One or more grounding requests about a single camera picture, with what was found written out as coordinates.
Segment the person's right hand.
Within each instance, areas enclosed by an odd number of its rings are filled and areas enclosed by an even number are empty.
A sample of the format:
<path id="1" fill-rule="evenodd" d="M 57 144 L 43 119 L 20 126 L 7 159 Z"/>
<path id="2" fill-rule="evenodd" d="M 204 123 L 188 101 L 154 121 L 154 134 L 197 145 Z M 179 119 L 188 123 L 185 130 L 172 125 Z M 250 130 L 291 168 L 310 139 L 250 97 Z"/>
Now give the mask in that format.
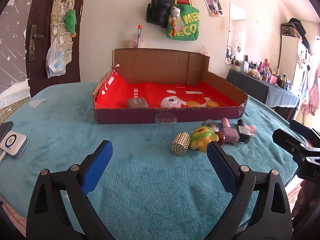
<path id="1" fill-rule="evenodd" d="M 292 215 L 291 215 L 292 218 L 296 217 L 299 214 L 301 207 L 304 203 L 305 195 L 306 195 L 305 194 L 306 185 L 308 185 L 307 180 L 303 180 L 300 184 L 301 189 L 297 195 L 297 200 L 296 200 L 295 205 L 292 210 Z"/>

